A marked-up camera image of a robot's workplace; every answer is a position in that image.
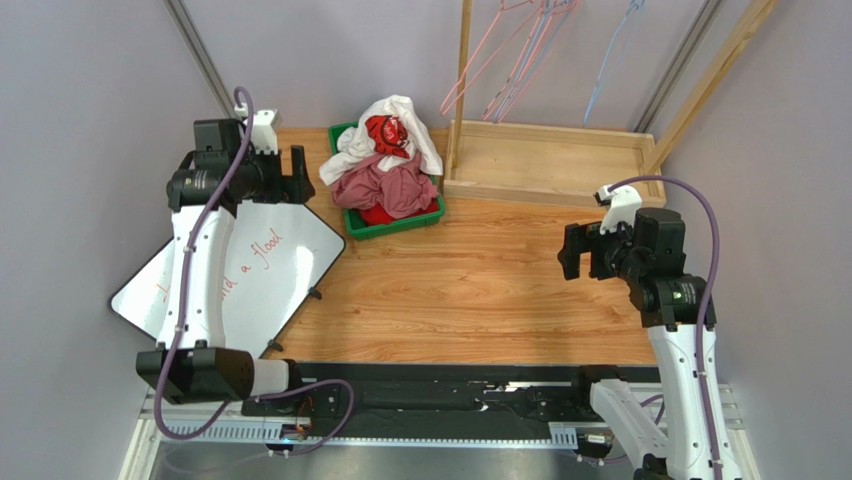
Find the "white t-shirt red print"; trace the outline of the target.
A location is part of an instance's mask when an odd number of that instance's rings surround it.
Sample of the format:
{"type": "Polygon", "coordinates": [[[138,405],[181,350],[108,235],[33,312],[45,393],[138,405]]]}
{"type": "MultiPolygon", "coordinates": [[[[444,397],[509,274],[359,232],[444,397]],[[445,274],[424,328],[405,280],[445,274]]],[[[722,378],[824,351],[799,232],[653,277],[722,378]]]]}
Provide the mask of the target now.
{"type": "Polygon", "coordinates": [[[410,160],[427,175],[441,176],[443,160],[413,100],[391,95],[374,102],[354,127],[343,127],[331,140],[336,152],[319,168],[320,179],[331,185],[366,158],[376,155],[379,170],[387,172],[410,160]]]}

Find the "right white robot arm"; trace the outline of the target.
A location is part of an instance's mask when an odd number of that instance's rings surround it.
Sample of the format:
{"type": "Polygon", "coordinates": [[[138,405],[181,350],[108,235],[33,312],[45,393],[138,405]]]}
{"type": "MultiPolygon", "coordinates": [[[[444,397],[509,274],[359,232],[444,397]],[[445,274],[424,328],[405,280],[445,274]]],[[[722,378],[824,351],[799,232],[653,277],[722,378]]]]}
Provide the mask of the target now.
{"type": "Polygon", "coordinates": [[[637,479],[740,479],[716,377],[710,287],[684,270],[685,233],[680,214],[663,208],[641,208],[632,223],[613,231],[602,223],[566,226],[558,253],[566,279],[579,277],[588,254],[590,277],[628,286],[657,361],[666,425],[618,377],[591,383],[590,406],[615,434],[637,479]]]}

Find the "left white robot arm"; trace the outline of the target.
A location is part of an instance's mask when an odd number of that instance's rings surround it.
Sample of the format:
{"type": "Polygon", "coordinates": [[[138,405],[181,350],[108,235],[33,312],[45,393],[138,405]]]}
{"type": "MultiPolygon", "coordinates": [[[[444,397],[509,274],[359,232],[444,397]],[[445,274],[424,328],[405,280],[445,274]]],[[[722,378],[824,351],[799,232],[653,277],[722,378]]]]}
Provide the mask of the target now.
{"type": "Polygon", "coordinates": [[[171,404],[241,401],[283,393],[296,365],[227,347],[222,313],[227,249],[244,202],[304,204],[315,189],[304,150],[292,148],[285,175],[276,114],[194,123],[195,148],[167,184],[174,256],[170,300],[152,351],[136,372],[171,404]]]}

